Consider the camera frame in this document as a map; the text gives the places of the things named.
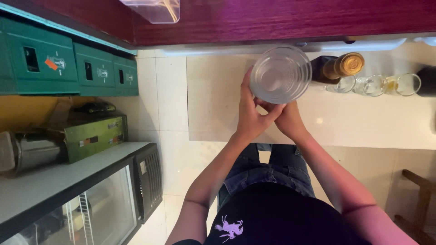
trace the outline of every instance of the green box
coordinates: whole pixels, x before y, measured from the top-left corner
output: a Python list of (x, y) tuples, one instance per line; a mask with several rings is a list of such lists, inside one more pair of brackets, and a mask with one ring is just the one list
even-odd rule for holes
[(74, 43), (74, 53), (82, 96), (115, 96), (113, 55)]
[(128, 141), (126, 116), (115, 116), (94, 122), (78, 120), (68, 124), (70, 126), (51, 128), (57, 131), (64, 128), (69, 163), (75, 163)]
[(0, 31), (1, 95), (79, 94), (69, 37), (1, 17)]
[(136, 61), (113, 57), (115, 88), (117, 96), (138, 96), (138, 70)]

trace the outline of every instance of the glass cup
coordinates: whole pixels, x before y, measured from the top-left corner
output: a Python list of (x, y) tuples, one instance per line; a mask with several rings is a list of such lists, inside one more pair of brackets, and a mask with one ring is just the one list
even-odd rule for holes
[(283, 45), (265, 52), (253, 67), (250, 89), (254, 96), (273, 104), (299, 98), (312, 80), (312, 66), (300, 49)]
[(411, 96), (421, 88), (421, 79), (413, 73), (390, 76), (386, 80), (388, 87), (385, 93), (389, 95)]
[(355, 85), (356, 76), (349, 76), (342, 77), (338, 84), (325, 86), (325, 89), (329, 92), (344, 94), (353, 90)]
[(385, 93), (388, 87), (386, 77), (381, 75), (373, 75), (370, 77), (358, 78), (353, 92), (356, 94), (377, 97)]

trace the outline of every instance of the wooden chair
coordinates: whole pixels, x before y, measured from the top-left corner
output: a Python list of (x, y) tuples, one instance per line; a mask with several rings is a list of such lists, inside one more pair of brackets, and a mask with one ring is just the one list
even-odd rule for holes
[(419, 185), (418, 204), (416, 205), (412, 222), (396, 214), (395, 223), (405, 232), (412, 234), (417, 243), (422, 245), (436, 245), (436, 240), (424, 232), (430, 197), (432, 194), (436, 194), (436, 184), (406, 169), (403, 169), (402, 174), (413, 183)]

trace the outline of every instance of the gold foil bottle top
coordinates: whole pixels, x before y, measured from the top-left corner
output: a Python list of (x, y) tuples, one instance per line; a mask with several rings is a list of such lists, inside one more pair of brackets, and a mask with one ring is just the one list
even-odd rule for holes
[(359, 53), (341, 55), (334, 63), (334, 71), (341, 77), (353, 76), (359, 73), (365, 65), (365, 59)]

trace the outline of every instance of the mini refrigerator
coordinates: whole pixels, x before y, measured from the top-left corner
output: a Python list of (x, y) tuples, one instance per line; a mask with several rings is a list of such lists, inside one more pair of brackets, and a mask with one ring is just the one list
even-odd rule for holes
[(0, 245), (125, 245), (162, 201), (155, 143), (0, 177)]

